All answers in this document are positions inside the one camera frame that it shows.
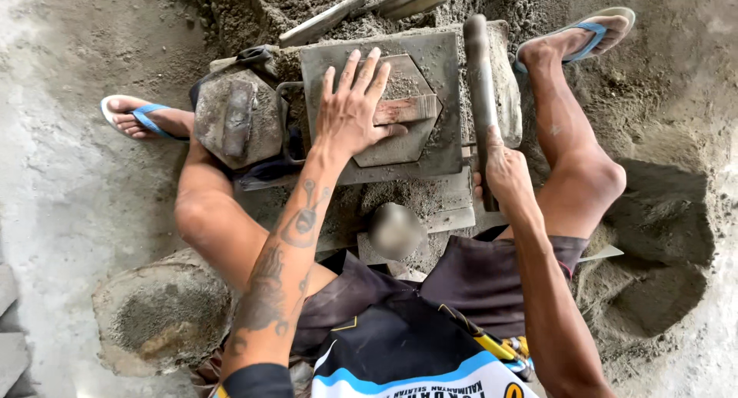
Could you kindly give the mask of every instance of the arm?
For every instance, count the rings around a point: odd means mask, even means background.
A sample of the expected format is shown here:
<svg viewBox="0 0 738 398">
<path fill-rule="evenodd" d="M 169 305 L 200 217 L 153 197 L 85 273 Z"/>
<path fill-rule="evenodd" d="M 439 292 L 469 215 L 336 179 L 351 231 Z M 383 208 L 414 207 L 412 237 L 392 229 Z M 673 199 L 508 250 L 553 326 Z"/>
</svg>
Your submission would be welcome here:
<svg viewBox="0 0 738 398">
<path fill-rule="evenodd" d="M 403 126 L 374 127 L 372 123 L 390 72 L 388 63 L 382 65 L 369 87 L 379 55 L 378 48 L 372 50 L 353 89 L 351 83 L 361 57 L 358 50 L 349 57 L 335 94 L 335 69 L 326 72 L 317 137 L 238 304 L 223 359 L 222 380 L 257 363 L 287 366 L 319 230 L 338 176 L 355 154 L 382 138 L 407 132 Z"/>
<path fill-rule="evenodd" d="M 556 398 L 614 397 L 592 335 L 554 256 L 525 157 L 505 148 L 497 128 L 489 129 L 487 147 L 489 187 L 515 235 L 525 336 L 541 384 Z"/>
</svg>

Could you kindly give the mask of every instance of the leg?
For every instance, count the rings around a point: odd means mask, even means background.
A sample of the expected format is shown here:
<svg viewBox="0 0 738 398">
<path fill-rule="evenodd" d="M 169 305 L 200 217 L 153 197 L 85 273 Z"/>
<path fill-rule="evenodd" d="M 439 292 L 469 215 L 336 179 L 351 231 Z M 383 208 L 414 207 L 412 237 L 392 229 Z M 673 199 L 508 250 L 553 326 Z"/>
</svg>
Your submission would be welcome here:
<svg viewBox="0 0 738 398">
<path fill-rule="evenodd" d="M 124 113 L 144 104 L 131 100 L 111 101 L 110 110 Z M 195 114 L 177 109 L 156 110 L 149 118 L 176 136 L 190 137 L 189 153 L 180 176 L 174 216 L 183 240 L 203 256 L 230 284 L 243 290 L 269 232 L 256 223 L 233 199 L 233 187 L 215 160 L 194 137 Z M 135 138 L 156 138 L 132 115 L 114 118 L 119 129 Z M 322 289 L 336 275 L 315 264 L 308 295 Z"/>
<path fill-rule="evenodd" d="M 601 50 L 624 36 L 623 17 L 591 20 L 608 28 Z M 520 51 L 530 74 L 538 141 L 551 166 L 549 180 L 537 195 L 549 235 L 588 239 L 625 188 L 624 169 L 597 144 L 561 65 L 563 56 L 576 52 L 590 37 L 586 30 L 571 29 L 540 38 Z M 512 237 L 508 228 L 498 238 Z"/>
</svg>

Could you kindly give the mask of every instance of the forearm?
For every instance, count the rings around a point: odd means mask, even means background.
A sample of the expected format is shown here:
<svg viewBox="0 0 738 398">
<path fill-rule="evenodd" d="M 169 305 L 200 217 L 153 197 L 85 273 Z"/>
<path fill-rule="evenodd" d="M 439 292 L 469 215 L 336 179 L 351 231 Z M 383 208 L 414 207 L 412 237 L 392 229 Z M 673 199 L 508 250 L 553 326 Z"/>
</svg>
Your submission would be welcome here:
<svg viewBox="0 0 738 398">
<path fill-rule="evenodd" d="M 223 374 L 255 363 L 287 365 L 320 227 L 346 160 L 316 142 L 238 305 Z"/>
<path fill-rule="evenodd" d="M 521 204 L 510 223 L 525 303 L 525 335 L 541 383 L 556 398 L 613 396 L 535 201 Z"/>
</svg>

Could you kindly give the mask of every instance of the hand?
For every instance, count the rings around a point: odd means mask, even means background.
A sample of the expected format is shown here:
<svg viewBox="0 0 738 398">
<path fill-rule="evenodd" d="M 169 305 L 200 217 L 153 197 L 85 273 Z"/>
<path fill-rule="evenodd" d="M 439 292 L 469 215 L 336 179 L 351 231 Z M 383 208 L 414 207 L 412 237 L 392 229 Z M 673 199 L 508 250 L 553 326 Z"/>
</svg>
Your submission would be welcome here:
<svg viewBox="0 0 738 398">
<path fill-rule="evenodd" d="M 369 85 L 381 53 L 379 48 L 374 48 L 369 53 L 353 89 L 351 83 L 354 81 L 354 71 L 361 58 L 359 50 L 348 57 L 335 94 L 333 80 L 336 69 L 331 66 L 323 77 L 322 98 L 316 121 L 316 143 L 327 146 L 332 155 L 345 158 L 346 162 L 383 138 L 407 133 L 407 128 L 399 124 L 374 127 L 372 122 L 376 104 L 382 97 L 390 74 L 390 64 L 384 63 L 379 68 L 374 83 Z"/>
<path fill-rule="evenodd" d="M 495 199 L 500 203 L 503 214 L 510 218 L 515 211 L 526 204 L 536 205 L 533 185 L 530 183 L 525 156 L 517 150 L 505 147 L 500 129 L 490 126 L 487 129 L 487 184 Z M 474 173 L 476 197 L 482 196 L 482 176 Z"/>
</svg>

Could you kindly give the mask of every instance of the man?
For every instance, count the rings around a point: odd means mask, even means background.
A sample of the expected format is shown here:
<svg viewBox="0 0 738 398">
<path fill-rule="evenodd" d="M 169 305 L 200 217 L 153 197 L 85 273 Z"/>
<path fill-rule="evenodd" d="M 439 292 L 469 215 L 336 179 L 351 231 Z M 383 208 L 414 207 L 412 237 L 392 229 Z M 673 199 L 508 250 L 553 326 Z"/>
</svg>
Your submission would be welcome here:
<svg viewBox="0 0 738 398">
<path fill-rule="evenodd" d="M 316 139 L 272 233 L 233 200 L 220 165 L 191 135 L 193 114 L 151 111 L 159 128 L 190 137 L 175 207 L 181 237 L 244 293 L 216 395 L 292 396 L 292 350 L 315 362 L 315 396 L 534 396 L 489 352 L 495 347 L 485 340 L 489 333 L 526 336 L 551 396 L 614 396 L 566 281 L 622 193 L 625 174 L 597 144 L 562 70 L 562 62 L 604 53 L 627 34 L 635 16 L 612 9 L 521 45 L 516 67 L 530 74 L 549 180 L 534 195 L 525 158 L 489 129 L 486 177 L 510 226 L 491 242 L 452 237 L 419 288 L 371 271 L 346 252 L 327 267 L 313 261 L 346 162 L 406 131 L 373 126 L 390 69 L 382 65 L 370 85 L 378 49 L 353 86 L 358 50 L 336 92 L 335 69 L 328 69 Z M 118 129 L 149 138 L 155 134 L 127 114 L 145 104 L 114 96 L 105 107 Z"/>
</svg>

